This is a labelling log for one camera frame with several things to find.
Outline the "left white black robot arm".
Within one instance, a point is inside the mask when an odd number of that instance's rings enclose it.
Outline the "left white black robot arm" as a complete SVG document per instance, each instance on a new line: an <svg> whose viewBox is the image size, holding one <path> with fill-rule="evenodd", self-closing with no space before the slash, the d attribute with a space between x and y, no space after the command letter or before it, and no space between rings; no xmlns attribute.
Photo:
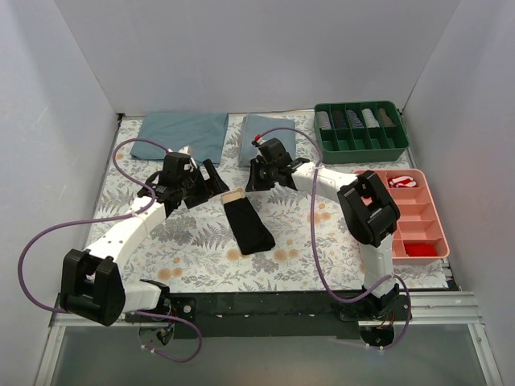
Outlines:
<svg viewBox="0 0 515 386"><path fill-rule="evenodd" d="M156 322L165 320L171 312L168 286L152 280L125 283L122 269L175 209L199 206L228 189L211 160L197 164L183 152L166 154L162 170L144 182L126 217L86 249L66 254L60 307L103 326L135 311Z"/></svg>

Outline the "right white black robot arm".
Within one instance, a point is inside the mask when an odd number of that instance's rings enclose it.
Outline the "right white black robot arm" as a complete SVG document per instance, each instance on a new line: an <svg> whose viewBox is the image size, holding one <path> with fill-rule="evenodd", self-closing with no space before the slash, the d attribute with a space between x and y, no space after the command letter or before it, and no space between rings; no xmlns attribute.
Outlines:
<svg viewBox="0 0 515 386"><path fill-rule="evenodd" d="M340 173L323 168L306 158L293 159L277 138L253 140L257 157L250 161L246 191L267 191L275 185L311 196L310 234L315 267L323 287L338 303L354 306L373 319L391 313L399 295L393 271L393 234L400 210L379 176L366 170L360 174ZM364 266L362 293L341 298L330 289L319 261L315 236L315 198L321 196L338 203L351 236L358 242Z"/></svg>

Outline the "black underwear beige waistband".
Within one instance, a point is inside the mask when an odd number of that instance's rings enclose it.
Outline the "black underwear beige waistband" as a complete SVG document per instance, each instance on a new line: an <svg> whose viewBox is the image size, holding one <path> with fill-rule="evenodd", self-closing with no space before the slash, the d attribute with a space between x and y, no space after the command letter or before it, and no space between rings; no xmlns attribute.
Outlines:
<svg viewBox="0 0 515 386"><path fill-rule="evenodd" d="M275 240L242 189L223 193L221 202L242 255L270 251Z"/></svg>

